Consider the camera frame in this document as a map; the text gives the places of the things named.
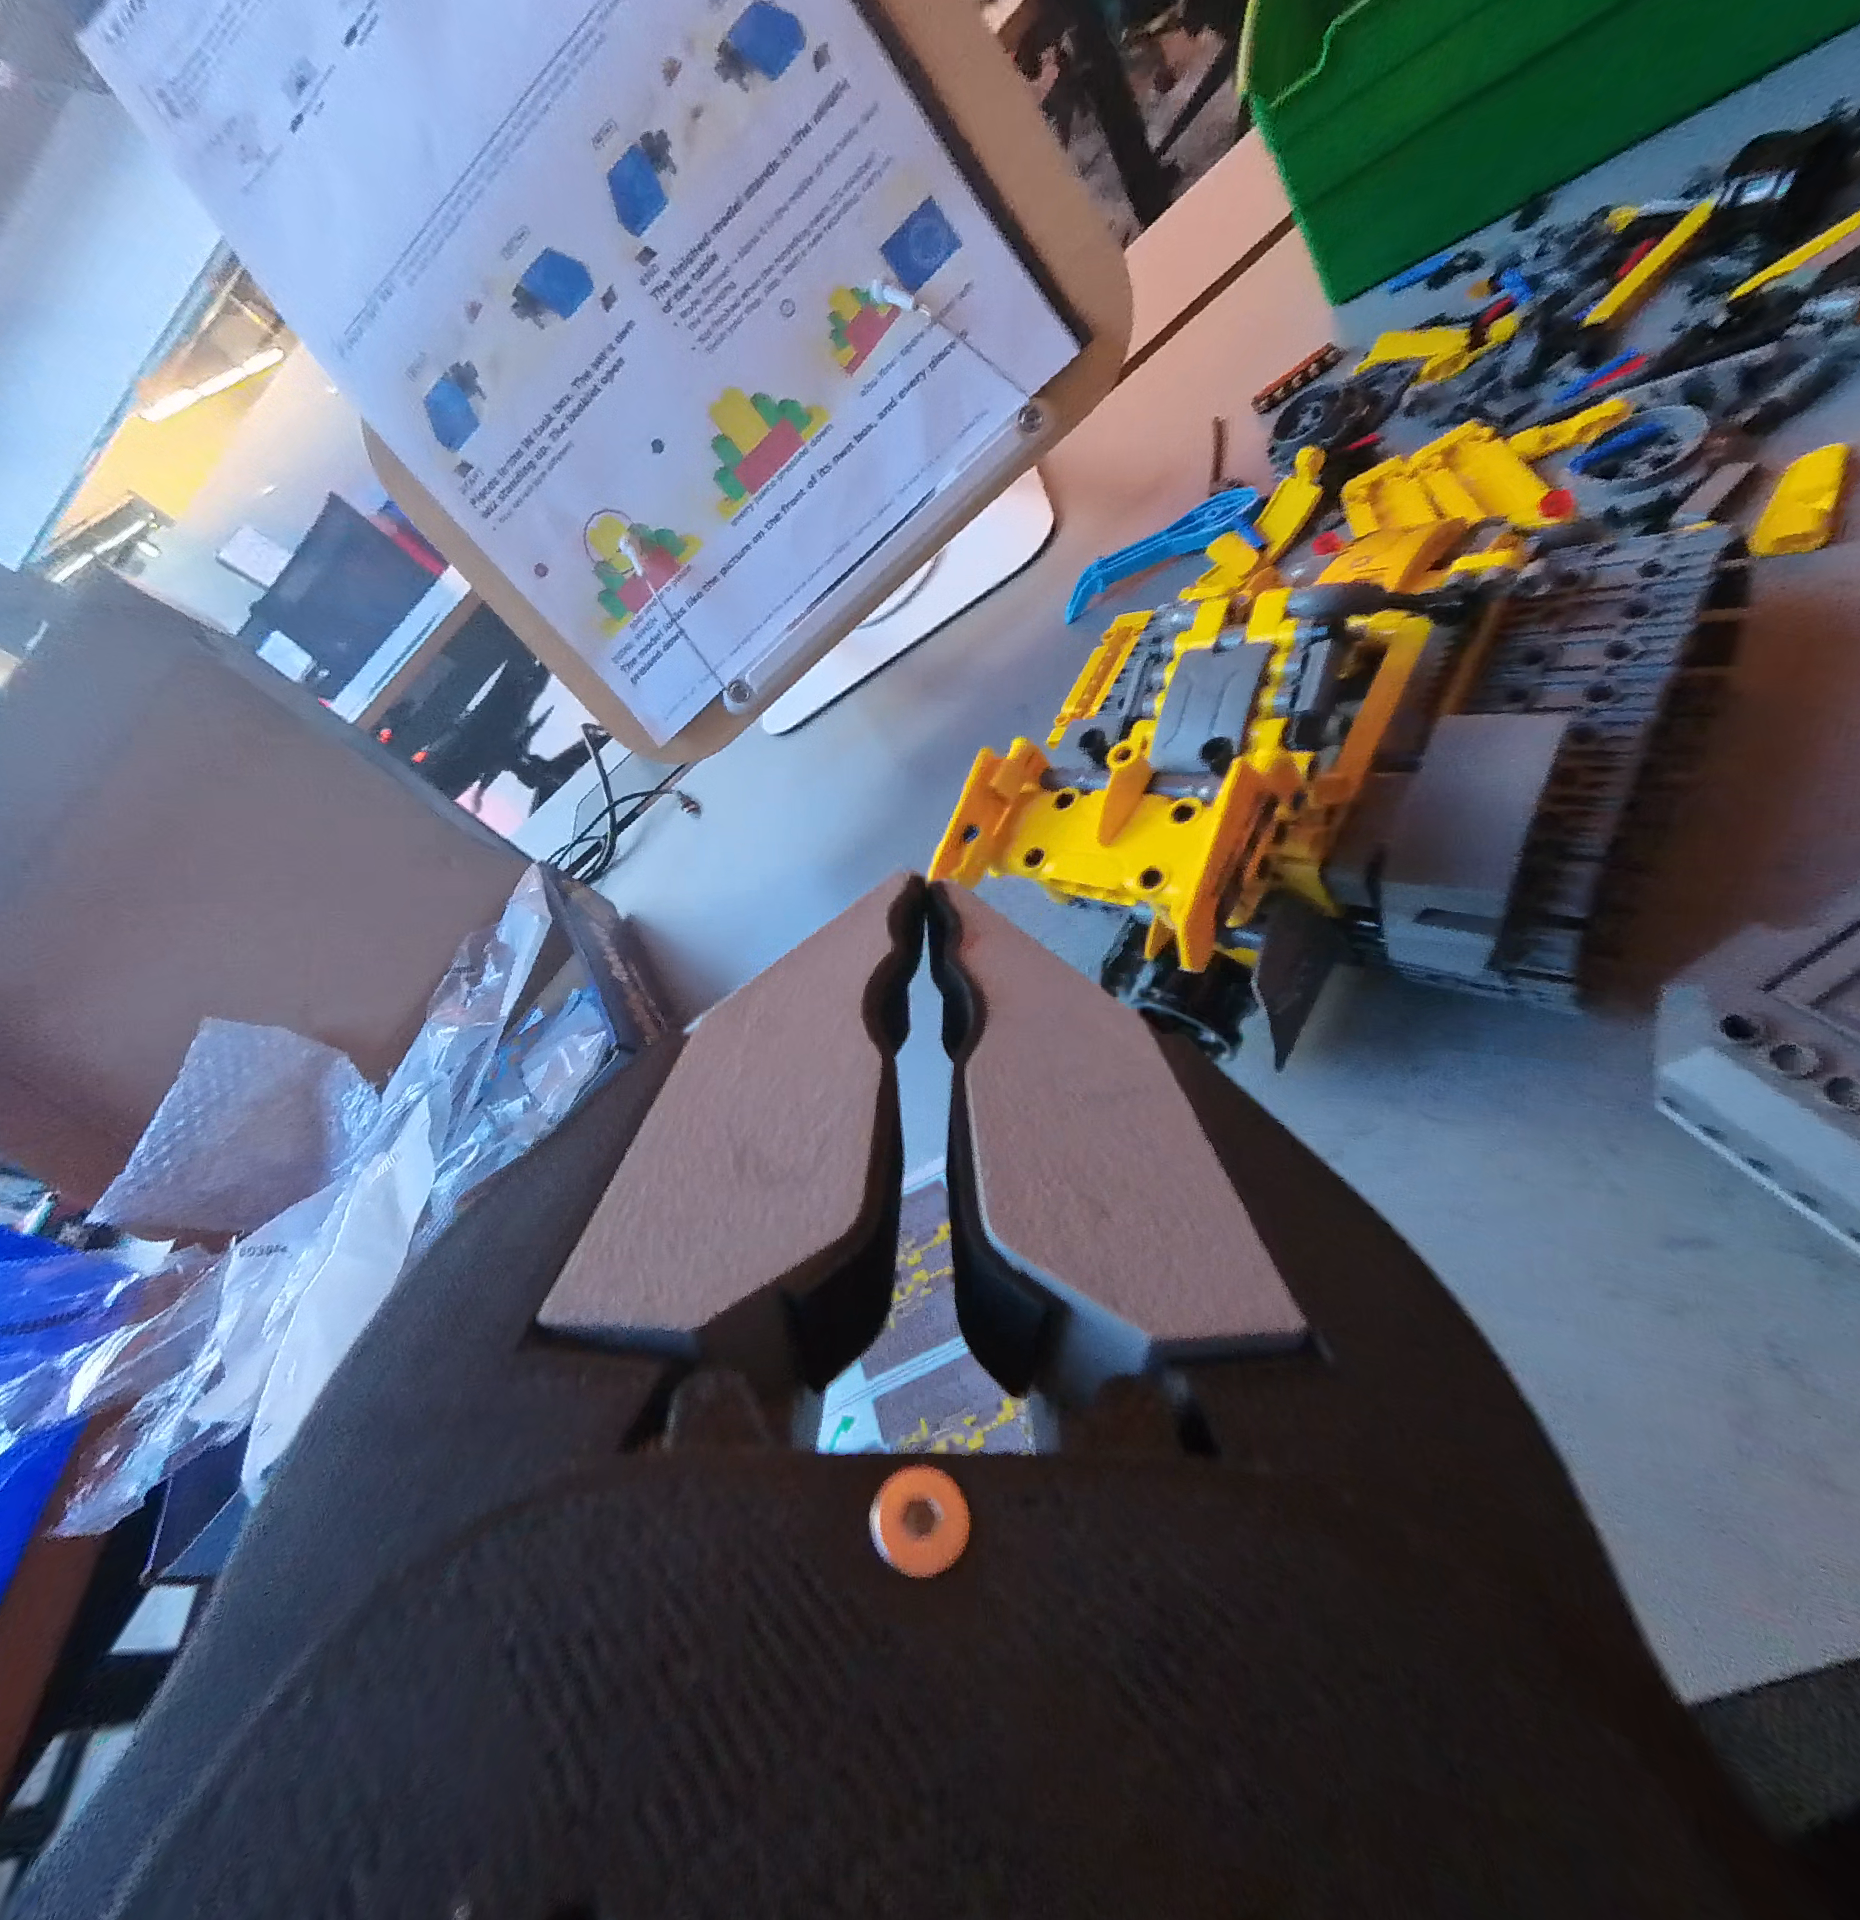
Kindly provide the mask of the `green plastic bin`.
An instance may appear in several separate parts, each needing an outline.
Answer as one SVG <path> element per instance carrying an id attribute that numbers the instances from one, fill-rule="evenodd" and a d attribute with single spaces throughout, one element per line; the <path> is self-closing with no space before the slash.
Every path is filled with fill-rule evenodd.
<path id="1" fill-rule="evenodd" d="M 1860 28 L 1860 2 L 1259 2 L 1238 91 L 1328 302 Z"/>

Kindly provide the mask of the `grey studded brick block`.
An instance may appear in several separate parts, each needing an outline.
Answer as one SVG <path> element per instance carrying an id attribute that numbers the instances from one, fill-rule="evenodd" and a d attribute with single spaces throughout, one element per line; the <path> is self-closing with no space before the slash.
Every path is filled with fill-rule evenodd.
<path id="1" fill-rule="evenodd" d="M 1672 981 L 1655 1073 L 1664 1117 L 1860 1260 L 1860 882 Z"/>

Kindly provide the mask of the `dark flat box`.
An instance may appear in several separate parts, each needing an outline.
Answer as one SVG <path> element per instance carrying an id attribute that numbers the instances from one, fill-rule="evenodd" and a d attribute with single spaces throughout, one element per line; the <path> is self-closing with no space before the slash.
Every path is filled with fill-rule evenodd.
<path id="1" fill-rule="evenodd" d="M 606 1034 L 622 1054 L 637 1054 L 680 1034 L 680 1020 L 637 927 L 595 888 L 535 863 L 550 941 L 605 1013 Z"/>

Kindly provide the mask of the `yellow toy brick bulldozer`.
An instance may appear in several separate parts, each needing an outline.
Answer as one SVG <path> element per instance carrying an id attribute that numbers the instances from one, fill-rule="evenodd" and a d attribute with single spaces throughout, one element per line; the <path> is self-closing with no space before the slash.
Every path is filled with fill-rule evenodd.
<path id="1" fill-rule="evenodd" d="M 1342 964 L 1579 1013 L 1748 606 L 1712 519 L 1215 562 L 1106 629 L 1045 743 L 976 756 L 929 876 L 1106 913 L 1104 992 L 1218 1063 L 1259 1015 L 1285 1065 Z"/>

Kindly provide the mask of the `clear plastic bags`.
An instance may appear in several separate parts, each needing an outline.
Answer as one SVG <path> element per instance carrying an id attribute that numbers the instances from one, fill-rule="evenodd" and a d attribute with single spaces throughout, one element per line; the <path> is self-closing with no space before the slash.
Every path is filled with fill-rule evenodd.
<path id="1" fill-rule="evenodd" d="M 68 1419 L 82 1428 L 43 1526 L 106 1533 L 216 1454 L 237 1465 L 234 1499 L 255 1505 L 421 1253 L 630 1056 L 550 941 L 532 867 L 498 922 L 453 955 L 377 1086 L 377 1128 L 348 1172 L 246 1238 L 118 1232 L 98 1250 L 129 1262 L 132 1289 L 118 1328 L 77 1360 Z"/>

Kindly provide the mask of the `black office chair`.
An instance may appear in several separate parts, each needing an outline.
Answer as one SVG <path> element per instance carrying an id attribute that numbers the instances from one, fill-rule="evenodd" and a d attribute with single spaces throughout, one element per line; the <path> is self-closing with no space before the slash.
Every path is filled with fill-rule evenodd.
<path id="1" fill-rule="evenodd" d="M 450 801 L 512 776 L 538 808 L 588 763 L 584 731 L 557 752 L 533 743 L 554 719 L 554 690 L 550 670 L 482 606 L 380 719 L 377 742 Z"/>

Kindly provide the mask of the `blue plastic bag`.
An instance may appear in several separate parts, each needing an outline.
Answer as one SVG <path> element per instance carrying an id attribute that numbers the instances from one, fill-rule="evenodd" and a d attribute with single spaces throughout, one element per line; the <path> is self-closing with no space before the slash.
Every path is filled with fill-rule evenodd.
<path id="1" fill-rule="evenodd" d="M 118 1253 L 0 1226 L 0 1604 L 79 1434 L 77 1360 L 127 1315 L 132 1268 Z"/>

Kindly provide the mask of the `blue brick separator tool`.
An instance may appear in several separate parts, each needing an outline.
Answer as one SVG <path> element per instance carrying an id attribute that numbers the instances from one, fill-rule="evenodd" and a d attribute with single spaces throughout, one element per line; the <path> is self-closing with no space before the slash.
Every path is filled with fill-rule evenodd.
<path id="1" fill-rule="evenodd" d="M 1265 497 L 1252 487 L 1217 492 L 1154 533 L 1093 560 L 1069 596 L 1065 621 L 1076 625 L 1093 603 L 1139 574 L 1206 553 L 1226 533 L 1252 533 L 1264 505 Z"/>

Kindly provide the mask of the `wooden board with instruction sheet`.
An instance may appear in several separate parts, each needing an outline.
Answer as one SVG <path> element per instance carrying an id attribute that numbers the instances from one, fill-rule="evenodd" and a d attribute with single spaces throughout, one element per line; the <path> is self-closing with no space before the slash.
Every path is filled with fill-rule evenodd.
<path id="1" fill-rule="evenodd" d="M 630 752 L 702 761 L 1110 394 L 977 5 L 103 5 L 79 46 Z"/>

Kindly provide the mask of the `white stand base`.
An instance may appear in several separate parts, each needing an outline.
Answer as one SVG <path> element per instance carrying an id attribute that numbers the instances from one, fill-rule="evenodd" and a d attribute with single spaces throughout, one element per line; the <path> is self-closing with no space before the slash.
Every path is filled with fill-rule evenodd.
<path id="1" fill-rule="evenodd" d="M 762 731 L 783 737 L 841 704 L 1026 574 L 1055 531 L 1057 513 L 1045 472 L 1034 467 L 773 704 L 762 717 Z"/>

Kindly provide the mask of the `white bubble wrap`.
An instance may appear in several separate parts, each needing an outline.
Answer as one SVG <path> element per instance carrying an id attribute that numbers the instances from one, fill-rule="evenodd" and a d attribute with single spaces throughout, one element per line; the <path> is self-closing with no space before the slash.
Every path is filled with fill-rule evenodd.
<path id="1" fill-rule="evenodd" d="M 246 1238 L 348 1172 L 379 1114 L 346 1054 L 283 1027 L 203 1020 L 88 1221 L 149 1241 Z"/>

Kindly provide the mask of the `brown cardboard box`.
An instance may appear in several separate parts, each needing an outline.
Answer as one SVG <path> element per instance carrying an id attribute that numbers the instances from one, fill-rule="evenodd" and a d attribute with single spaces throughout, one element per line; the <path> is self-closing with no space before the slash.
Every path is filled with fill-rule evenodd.
<path id="1" fill-rule="evenodd" d="M 52 614 L 0 690 L 0 1161 L 92 1204 L 209 1019 L 387 1080 L 526 858 L 141 588 Z"/>

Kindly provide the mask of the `pile of loose brick parts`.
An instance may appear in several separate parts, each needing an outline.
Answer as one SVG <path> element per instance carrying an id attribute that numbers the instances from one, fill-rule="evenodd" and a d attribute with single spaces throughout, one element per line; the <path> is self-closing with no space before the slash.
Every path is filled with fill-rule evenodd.
<path id="1" fill-rule="evenodd" d="M 1759 448 L 1860 369 L 1860 102 L 1761 130 L 1672 195 L 1539 195 L 1381 285 L 1449 296 L 1254 397 L 1257 539 L 1326 584 L 1452 533 L 1431 581 L 1739 513 Z"/>

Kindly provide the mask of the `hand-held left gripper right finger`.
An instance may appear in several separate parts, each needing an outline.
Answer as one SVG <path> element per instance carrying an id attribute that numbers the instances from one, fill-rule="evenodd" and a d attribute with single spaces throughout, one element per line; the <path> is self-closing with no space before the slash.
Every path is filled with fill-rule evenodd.
<path id="1" fill-rule="evenodd" d="M 973 1356 L 1007 1389 L 1101 1389 L 1305 1349 L 1159 1034 L 977 894 L 926 906 Z"/>

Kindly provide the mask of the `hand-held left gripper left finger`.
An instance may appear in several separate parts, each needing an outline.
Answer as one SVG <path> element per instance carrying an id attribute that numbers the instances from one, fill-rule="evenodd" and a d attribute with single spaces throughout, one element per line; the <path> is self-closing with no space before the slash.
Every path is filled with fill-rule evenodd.
<path id="1" fill-rule="evenodd" d="M 540 1333 L 755 1385 L 862 1356 L 890 1316 L 925 920 L 926 882 L 890 876 L 692 1027 Z"/>

